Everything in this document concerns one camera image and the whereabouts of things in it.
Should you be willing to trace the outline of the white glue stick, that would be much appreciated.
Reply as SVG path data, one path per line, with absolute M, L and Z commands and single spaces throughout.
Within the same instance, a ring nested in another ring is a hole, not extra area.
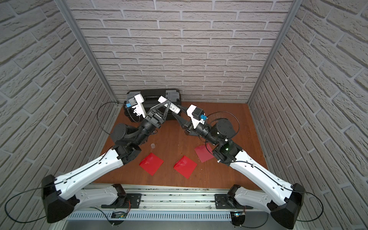
M 172 111 L 175 114 L 179 114 L 181 112 L 181 109 L 173 104 L 170 100 L 168 100 L 167 98 L 160 96 L 160 98 L 158 99 L 159 103 L 163 103 L 163 105 L 165 107 L 168 107 L 170 111 Z

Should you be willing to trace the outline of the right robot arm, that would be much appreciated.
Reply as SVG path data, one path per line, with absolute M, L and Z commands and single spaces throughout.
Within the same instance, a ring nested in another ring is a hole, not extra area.
M 195 126 L 192 121 L 177 114 L 174 117 L 187 134 L 200 136 L 214 145 L 212 153 L 220 163 L 237 170 L 262 190 L 252 192 L 241 186 L 233 186 L 229 191 L 233 200 L 241 206 L 250 206 L 269 213 L 278 224 L 289 230 L 294 228 L 306 192 L 302 185 L 292 185 L 257 163 L 232 140 L 236 132 L 228 119 L 220 118 L 213 126 L 206 121 L 199 121 Z

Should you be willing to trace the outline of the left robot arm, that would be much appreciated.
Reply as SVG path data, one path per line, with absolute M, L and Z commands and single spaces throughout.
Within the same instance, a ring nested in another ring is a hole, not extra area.
M 134 111 L 144 116 L 138 127 L 118 124 L 111 133 L 114 145 L 102 156 L 71 171 L 42 179 L 42 200 L 48 223 L 58 222 L 79 209 L 100 206 L 102 208 L 130 208 L 122 185 L 114 184 L 103 189 L 84 190 L 84 187 L 108 172 L 133 161 L 154 131 L 165 122 L 168 113 L 180 112 L 169 100 L 152 107 L 147 113 L 139 105 Z

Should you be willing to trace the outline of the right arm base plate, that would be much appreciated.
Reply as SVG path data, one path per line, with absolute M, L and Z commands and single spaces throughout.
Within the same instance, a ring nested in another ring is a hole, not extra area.
M 253 209 L 251 206 L 242 206 L 228 194 L 215 194 L 214 197 L 216 209 Z

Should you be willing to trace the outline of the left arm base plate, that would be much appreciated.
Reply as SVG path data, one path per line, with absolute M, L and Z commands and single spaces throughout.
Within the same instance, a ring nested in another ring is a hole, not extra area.
M 142 194 L 126 194 L 124 197 L 118 197 L 111 205 L 101 205 L 103 209 L 138 209 L 140 206 Z

